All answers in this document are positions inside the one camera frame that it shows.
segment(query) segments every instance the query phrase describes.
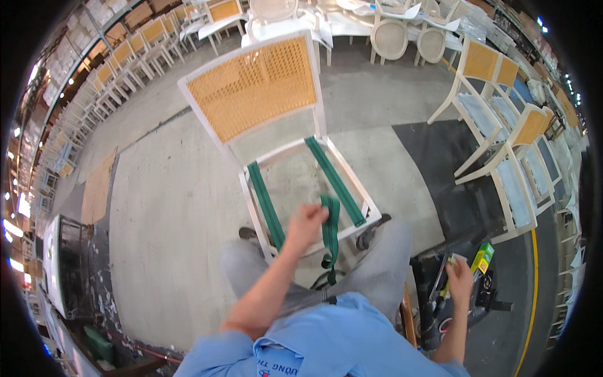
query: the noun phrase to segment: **yellow floor line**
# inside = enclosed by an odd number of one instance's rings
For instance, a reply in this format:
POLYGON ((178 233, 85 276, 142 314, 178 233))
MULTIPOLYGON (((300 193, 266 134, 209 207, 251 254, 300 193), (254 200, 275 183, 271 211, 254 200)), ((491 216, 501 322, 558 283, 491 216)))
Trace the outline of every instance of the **yellow floor line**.
POLYGON ((519 364, 513 377, 517 377, 519 369, 522 367, 523 359, 526 357, 529 338, 532 335, 532 327, 534 325, 534 315, 536 314, 536 298, 538 297, 538 247, 536 245, 536 231, 534 229, 532 229, 532 245, 534 250, 534 298, 532 299, 532 314, 529 318, 528 335, 526 336, 526 343, 523 346, 522 357, 519 359, 519 364))
MULTIPOLYGON (((442 57, 442 62, 444 62, 444 64, 448 65, 448 60, 444 59, 444 57, 442 57)), ((456 69, 451 66, 450 69, 452 70, 452 72, 456 73, 456 69)))

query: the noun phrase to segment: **light blue shirt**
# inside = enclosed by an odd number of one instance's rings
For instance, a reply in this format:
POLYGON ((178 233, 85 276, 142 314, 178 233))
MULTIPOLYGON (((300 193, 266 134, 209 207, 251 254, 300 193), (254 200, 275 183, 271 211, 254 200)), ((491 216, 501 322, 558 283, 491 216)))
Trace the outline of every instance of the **light blue shirt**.
POLYGON ((255 342, 238 331, 201 337, 175 377, 469 376, 414 349, 359 293, 276 320, 255 342))

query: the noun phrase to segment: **gray pants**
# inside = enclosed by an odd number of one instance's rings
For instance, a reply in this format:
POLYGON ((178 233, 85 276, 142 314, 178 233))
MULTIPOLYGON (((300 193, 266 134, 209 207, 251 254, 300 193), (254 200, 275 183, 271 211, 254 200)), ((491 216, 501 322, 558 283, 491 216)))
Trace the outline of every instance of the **gray pants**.
MULTIPOLYGON (((359 292, 394 323, 404 297, 411 250, 410 227, 396 220, 388 221, 377 228, 368 250, 352 271, 334 286, 314 291, 292 283, 280 316, 317 305, 329 296, 359 292)), ((243 296, 268 268, 259 243, 246 239, 224 244, 221 266, 237 298, 243 296)))

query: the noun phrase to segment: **person's arm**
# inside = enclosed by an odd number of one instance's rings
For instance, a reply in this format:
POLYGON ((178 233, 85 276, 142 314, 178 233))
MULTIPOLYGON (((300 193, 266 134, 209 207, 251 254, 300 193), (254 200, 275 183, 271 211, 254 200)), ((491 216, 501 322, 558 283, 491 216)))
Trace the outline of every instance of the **person's arm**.
POLYGON ((219 331, 236 330, 253 341, 263 336, 276 319, 289 290, 297 263, 318 237, 329 217, 320 204, 304 204, 289 220, 285 243, 272 266, 232 307, 219 331))
POLYGON ((467 317, 469 316, 469 300, 473 291, 473 274, 467 262, 455 259, 455 265, 446 264, 450 296, 454 302, 452 323, 446 335, 435 350, 432 360, 436 363, 448 363, 457 360, 463 364, 465 358, 465 341, 467 339, 467 317))

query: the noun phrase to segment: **knee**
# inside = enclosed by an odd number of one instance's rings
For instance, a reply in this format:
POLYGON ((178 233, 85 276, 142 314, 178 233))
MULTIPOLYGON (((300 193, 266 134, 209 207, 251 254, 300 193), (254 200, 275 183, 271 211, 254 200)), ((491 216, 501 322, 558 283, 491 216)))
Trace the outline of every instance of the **knee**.
POLYGON ((220 251, 220 265, 224 271, 231 270, 235 265, 247 263, 258 256, 258 246, 247 239, 226 241, 220 251))

